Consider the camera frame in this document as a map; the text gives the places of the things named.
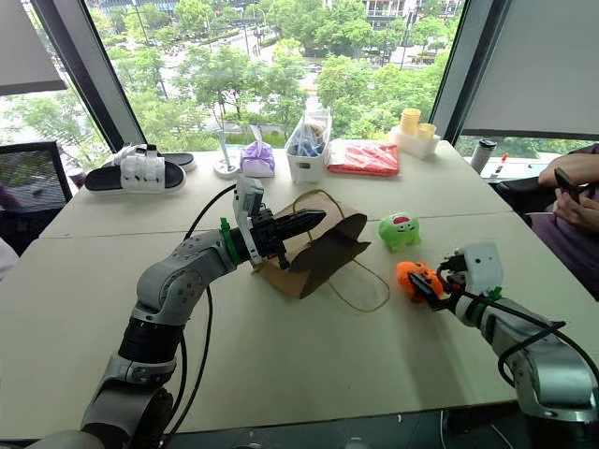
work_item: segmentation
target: purple pouch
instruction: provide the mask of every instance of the purple pouch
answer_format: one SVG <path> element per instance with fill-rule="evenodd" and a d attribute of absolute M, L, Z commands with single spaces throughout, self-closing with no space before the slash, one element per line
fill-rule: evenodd
<path fill-rule="evenodd" d="M 250 178 L 274 176 L 272 146 L 261 141 L 252 142 L 241 151 L 241 171 Z"/>

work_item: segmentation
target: robotic arm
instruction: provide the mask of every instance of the robotic arm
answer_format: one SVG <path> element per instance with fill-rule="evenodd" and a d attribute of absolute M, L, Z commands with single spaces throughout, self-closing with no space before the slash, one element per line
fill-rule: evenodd
<path fill-rule="evenodd" d="M 234 201 L 239 228 L 231 229 L 222 219 L 220 230 L 187 239 L 142 274 L 123 341 L 85 412 L 81 431 L 60 433 L 30 447 L 155 447 L 172 415 L 172 395 L 163 385 L 175 370 L 183 329 L 204 289 L 248 260 L 258 263 L 276 256 L 287 268 L 283 241 L 312 229 L 325 216 L 322 210 L 301 210 L 274 219 L 262 205 L 262 194 L 257 181 L 241 177 Z M 445 270 L 450 272 L 446 278 L 441 276 Z M 480 329 L 502 366 L 505 360 L 519 406 L 529 419 L 533 447 L 596 447 L 596 368 L 571 342 L 547 331 L 553 323 L 501 297 L 497 287 L 503 273 L 495 246 L 462 248 L 437 274 L 451 293 L 449 300 L 440 299 L 430 280 L 419 274 L 410 273 L 409 279 L 433 310 L 449 309 L 467 326 Z M 466 286 L 473 295 L 465 295 Z"/>
<path fill-rule="evenodd" d="M 275 219 L 262 205 L 258 181 L 240 177 L 234 192 L 238 228 L 185 240 L 139 278 L 138 301 L 123 341 L 112 355 L 81 431 L 54 435 L 34 448 L 154 448 L 172 415 L 172 395 L 163 387 L 176 368 L 175 352 L 205 288 L 251 260 L 277 256 L 288 267 L 283 241 L 322 221 L 322 210 L 301 210 Z"/>
<path fill-rule="evenodd" d="M 446 270 L 449 275 L 443 278 Z M 510 383 L 516 389 L 519 407 L 527 416 L 533 447 L 597 447 L 598 391 L 591 366 L 571 344 L 545 330 L 555 328 L 554 323 L 501 297 L 503 272 L 495 245 L 461 248 L 437 273 L 451 293 L 449 300 L 436 296 L 418 275 L 410 274 L 410 279 L 432 309 L 449 309 L 465 325 L 477 327 L 500 357 L 501 369 L 505 361 L 513 375 Z M 466 286 L 473 295 L 464 295 Z"/>

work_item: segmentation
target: orange plush toy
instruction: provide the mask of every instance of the orange plush toy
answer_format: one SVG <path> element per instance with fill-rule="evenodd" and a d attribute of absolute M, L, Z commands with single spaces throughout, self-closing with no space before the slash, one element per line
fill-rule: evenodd
<path fill-rule="evenodd" d="M 395 273 L 397 275 L 397 281 L 400 284 L 400 287 L 408 294 L 412 302 L 423 302 L 424 299 L 419 297 L 416 294 L 414 286 L 410 282 L 408 278 L 408 274 L 416 273 L 419 274 L 428 285 L 434 290 L 434 292 L 441 297 L 443 292 L 443 285 L 439 278 L 437 278 L 437 274 L 434 269 L 427 267 L 425 264 L 419 263 L 415 264 L 414 262 L 400 262 L 395 267 Z"/>

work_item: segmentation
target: white slipper strap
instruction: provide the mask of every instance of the white slipper strap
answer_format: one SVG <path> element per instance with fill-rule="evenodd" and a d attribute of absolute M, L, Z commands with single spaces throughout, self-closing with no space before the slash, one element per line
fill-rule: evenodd
<path fill-rule="evenodd" d="M 127 192 L 164 192 L 165 159 L 157 152 L 134 153 L 121 161 L 121 186 Z"/>
<path fill-rule="evenodd" d="M 138 150 L 142 150 L 142 152 L 145 152 L 147 150 L 147 148 L 148 148 L 148 146 L 145 144 L 127 145 L 126 147 L 122 147 L 119 150 L 119 152 L 114 154 L 114 156 L 112 158 L 112 164 L 115 166 L 119 166 L 125 158 L 135 154 L 136 152 L 138 152 Z"/>

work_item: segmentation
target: green plush toy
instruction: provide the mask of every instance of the green plush toy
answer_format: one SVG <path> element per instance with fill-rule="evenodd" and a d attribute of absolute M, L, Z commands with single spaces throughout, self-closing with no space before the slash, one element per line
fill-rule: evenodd
<path fill-rule="evenodd" d="M 398 212 L 389 215 L 378 224 L 378 235 L 392 253 L 405 245 L 418 245 L 422 240 L 418 231 L 418 219 L 410 213 Z"/>

